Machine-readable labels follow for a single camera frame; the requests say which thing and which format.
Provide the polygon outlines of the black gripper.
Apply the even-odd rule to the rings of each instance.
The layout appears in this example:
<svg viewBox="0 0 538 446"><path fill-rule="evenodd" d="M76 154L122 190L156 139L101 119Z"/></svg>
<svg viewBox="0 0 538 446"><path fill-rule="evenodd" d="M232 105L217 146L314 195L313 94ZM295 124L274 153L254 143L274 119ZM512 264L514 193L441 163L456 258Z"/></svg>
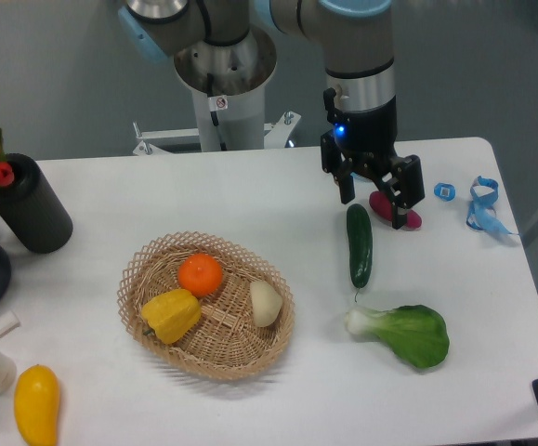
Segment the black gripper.
<svg viewBox="0 0 538 446"><path fill-rule="evenodd" d="M321 168L333 176L341 203L355 198L354 171L371 180L391 206L395 230L408 222L409 211L425 198L421 160L417 155L400 157L394 148L397 104L391 99L369 111L343 111L335 105L338 95L329 87L323 92L327 121L333 129L321 136Z"/></svg>

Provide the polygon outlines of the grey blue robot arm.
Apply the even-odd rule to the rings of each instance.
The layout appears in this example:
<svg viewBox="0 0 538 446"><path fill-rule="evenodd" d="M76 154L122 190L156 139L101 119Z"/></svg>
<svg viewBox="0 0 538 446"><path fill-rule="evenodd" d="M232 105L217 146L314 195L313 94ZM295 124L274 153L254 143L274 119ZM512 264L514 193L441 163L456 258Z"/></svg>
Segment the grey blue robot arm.
<svg viewBox="0 0 538 446"><path fill-rule="evenodd" d="M391 225L415 229L425 196L421 163L395 150L397 104L388 1L124 1L120 22L149 59L171 59L190 90L204 151L263 149L264 89L276 47L258 15L277 31L322 52L323 103L331 129L321 162L340 199L354 199L354 177L380 191L372 207Z"/></svg>

